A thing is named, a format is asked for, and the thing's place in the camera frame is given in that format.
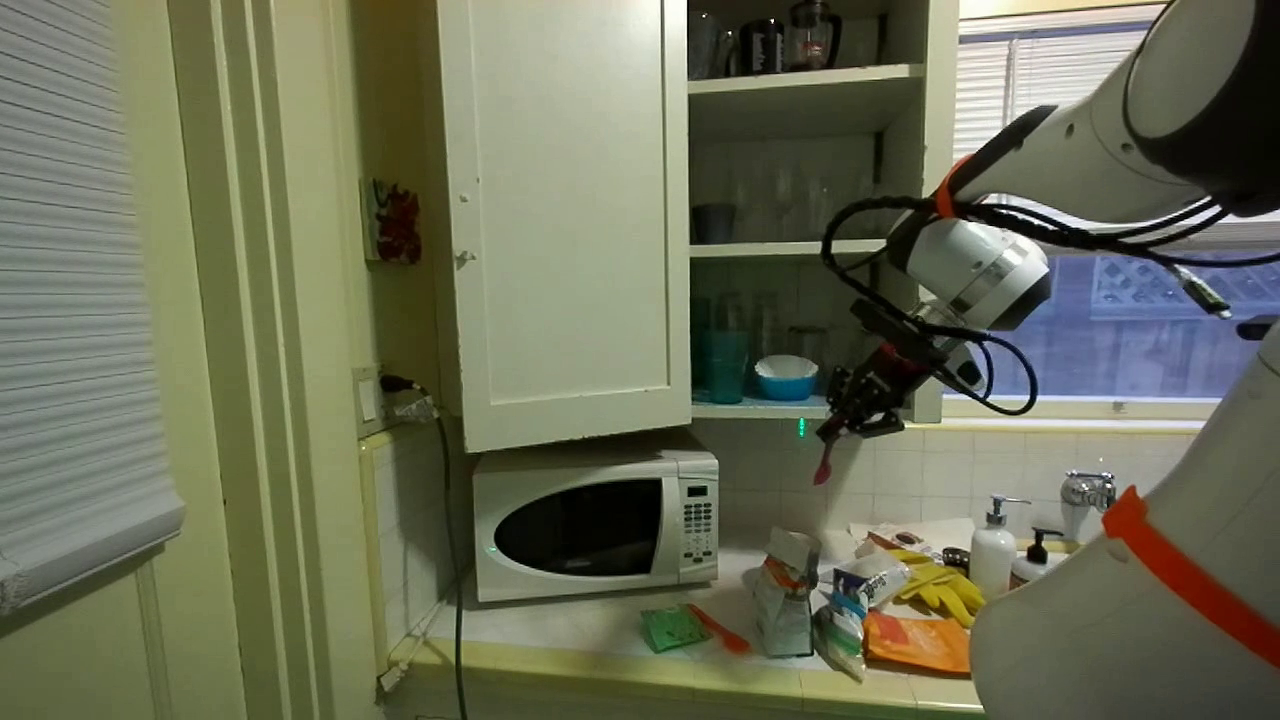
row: microwave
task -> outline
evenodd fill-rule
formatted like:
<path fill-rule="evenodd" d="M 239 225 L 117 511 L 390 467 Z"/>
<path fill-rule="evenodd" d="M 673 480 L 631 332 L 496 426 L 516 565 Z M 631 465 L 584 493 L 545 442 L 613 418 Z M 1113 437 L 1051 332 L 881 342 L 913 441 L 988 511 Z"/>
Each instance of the microwave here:
<path fill-rule="evenodd" d="M 693 437 L 481 456 L 475 601 L 546 601 L 715 578 L 718 465 Z"/>

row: door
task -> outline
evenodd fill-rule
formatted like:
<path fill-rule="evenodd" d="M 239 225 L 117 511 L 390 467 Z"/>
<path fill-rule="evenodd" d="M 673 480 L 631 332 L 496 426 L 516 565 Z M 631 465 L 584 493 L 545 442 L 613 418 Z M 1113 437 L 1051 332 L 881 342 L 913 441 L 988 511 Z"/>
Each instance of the door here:
<path fill-rule="evenodd" d="M 688 425 L 685 3 L 445 0 L 468 450 Z"/>

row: microwave door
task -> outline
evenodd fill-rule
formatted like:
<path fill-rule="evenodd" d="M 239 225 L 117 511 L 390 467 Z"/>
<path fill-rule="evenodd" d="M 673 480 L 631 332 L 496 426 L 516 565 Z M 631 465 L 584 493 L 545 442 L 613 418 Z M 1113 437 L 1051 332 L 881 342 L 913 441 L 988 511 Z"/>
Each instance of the microwave door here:
<path fill-rule="evenodd" d="M 649 576 L 658 541 L 665 485 L 581 485 L 516 509 L 496 529 L 496 550 L 556 576 Z"/>

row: bottle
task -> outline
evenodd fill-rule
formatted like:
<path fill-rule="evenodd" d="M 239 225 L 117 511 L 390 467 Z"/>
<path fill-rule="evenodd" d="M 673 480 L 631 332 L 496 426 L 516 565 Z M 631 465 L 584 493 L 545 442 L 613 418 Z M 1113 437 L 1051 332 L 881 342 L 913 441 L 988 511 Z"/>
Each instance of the bottle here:
<path fill-rule="evenodd" d="M 985 587 L 988 601 L 1008 594 L 1008 576 L 1016 559 L 1016 534 L 1005 529 L 1005 502 L 1010 495 L 991 495 L 988 522 L 970 533 L 967 578 Z"/>

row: white cabinet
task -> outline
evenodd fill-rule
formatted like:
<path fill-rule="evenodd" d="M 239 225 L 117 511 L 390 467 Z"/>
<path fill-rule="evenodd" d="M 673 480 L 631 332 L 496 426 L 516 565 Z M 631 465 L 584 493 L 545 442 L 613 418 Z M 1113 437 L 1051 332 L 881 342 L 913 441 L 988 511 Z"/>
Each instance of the white cabinet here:
<path fill-rule="evenodd" d="M 688 425 L 681 0 L 438 0 L 468 450 Z"/>
<path fill-rule="evenodd" d="M 711 15 L 715 36 L 745 40 L 758 15 L 783 30 L 794 0 L 688 0 L 693 36 Z M 827 0 L 838 18 L 831 69 L 773 76 L 702 76 L 688 84 L 693 129 L 693 362 L 715 303 L 746 328 L 750 354 L 807 353 L 822 368 L 865 354 L 851 294 L 818 262 L 822 225 L 851 201 L 922 195 L 953 161 L 956 3 Z M 842 225 L 834 250 L 867 258 L 896 214 Z M 867 278 L 913 294 L 882 262 Z M 696 417 L 779 418 L 822 417 L 810 403 L 696 403 Z"/>

